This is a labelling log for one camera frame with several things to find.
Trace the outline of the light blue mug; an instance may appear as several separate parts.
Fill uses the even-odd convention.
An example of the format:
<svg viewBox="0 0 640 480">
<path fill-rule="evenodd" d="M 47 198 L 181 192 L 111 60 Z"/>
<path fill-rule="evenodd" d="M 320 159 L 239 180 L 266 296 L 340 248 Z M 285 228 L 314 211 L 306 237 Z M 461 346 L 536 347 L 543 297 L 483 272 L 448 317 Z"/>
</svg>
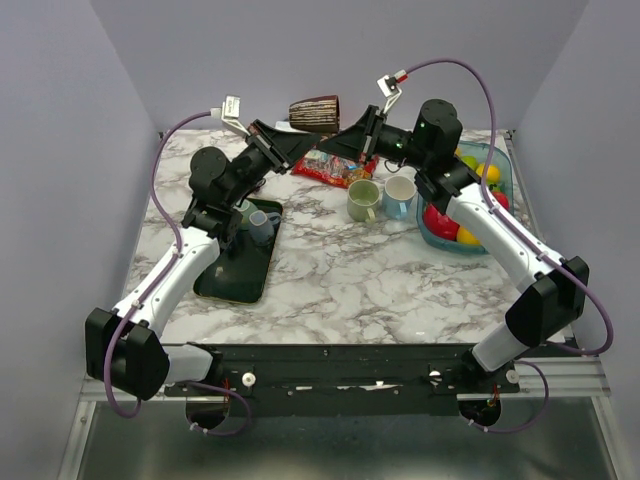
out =
<svg viewBox="0 0 640 480">
<path fill-rule="evenodd" d="M 409 215 L 417 188 L 414 182 L 401 175 L 389 177 L 384 184 L 382 209 L 384 214 L 394 220 L 404 220 Z"/>
</svg>

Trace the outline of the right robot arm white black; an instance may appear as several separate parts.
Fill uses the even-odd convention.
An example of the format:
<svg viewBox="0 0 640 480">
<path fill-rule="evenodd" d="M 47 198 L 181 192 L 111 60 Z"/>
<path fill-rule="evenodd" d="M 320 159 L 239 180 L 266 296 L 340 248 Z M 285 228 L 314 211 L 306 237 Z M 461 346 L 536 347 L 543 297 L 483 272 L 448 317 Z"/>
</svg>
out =
<svg viewBox="0 0 640 480">
<path fill-rule="evenodd" d="M 508 273 L 520 296 L 505 321 L 477 343 L 460 379 L 480 392 L 496 380 L 496 370 L 546 341 L 581 316 L 589 268 L 580 258 L 565 259 L 547 247 L 482 189 L 479 176 L 455 150 L 462 133 L 454 106 L 426 101 L 412 131 L 393 127 L 369 106 L 346 130 L 323 140 L 319 150 L 353 161 L 378 155 L 414 168 L 420 196 L 441 214 L 469 230 Z"/>
</svg>

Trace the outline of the brown striped mug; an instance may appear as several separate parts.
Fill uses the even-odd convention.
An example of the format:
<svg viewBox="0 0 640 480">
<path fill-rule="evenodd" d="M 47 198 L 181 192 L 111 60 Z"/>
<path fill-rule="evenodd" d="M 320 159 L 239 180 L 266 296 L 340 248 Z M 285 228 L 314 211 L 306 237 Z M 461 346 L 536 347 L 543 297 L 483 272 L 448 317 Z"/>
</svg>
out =
<svg viewBox="0 0 640 480">
<path fill-rule="evenodd" d="M 340 99 L 338 95 L 307 98 L 292 103 L 288 108 L 292 128 L 322 134 L 335 134 L 340 130 Z"/>
</svg>

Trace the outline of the light green mug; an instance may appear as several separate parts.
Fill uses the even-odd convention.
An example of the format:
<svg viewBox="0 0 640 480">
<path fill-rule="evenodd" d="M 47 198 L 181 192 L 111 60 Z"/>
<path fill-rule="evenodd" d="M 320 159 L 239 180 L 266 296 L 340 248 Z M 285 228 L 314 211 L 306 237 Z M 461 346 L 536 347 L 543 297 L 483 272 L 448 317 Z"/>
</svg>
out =
<svg viewBox="0 0 640 480">
<path fill-rule="evenodd" d="M 373 181 L 354 181 L 349 186 L 347 195 L 347 212 L 352 220 L 365 223 L 376 221 L 381 196 L 378 186 Z"/>
</svg>

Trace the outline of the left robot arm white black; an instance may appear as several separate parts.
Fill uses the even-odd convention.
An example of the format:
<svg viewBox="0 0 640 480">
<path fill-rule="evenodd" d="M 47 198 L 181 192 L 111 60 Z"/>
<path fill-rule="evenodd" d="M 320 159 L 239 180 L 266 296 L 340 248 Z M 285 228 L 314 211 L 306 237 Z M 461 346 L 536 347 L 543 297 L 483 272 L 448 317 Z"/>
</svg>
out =
<svg viewBox="0 0 640 480">
<path fill-rule="evenodd" d="M 103 381 L 109 399 L 119 389 L 146 401 L 167 383 L 188 382 L 201 395 L 220 387 L 222 372 L 211 353 L 194 345 L 165 347 L 162 332 L 195 280 L 233 242 L 242 219 L 237 204 L 268 173 L 290 170 L 320 139 L 256 120 L 234 159 L 216 147 L 192 156 L 192 199 L 172 228 L 168 251 L 127 297 L 109 310 L 94 309 L 85 321 L 87 373 Z"/>
</svg>

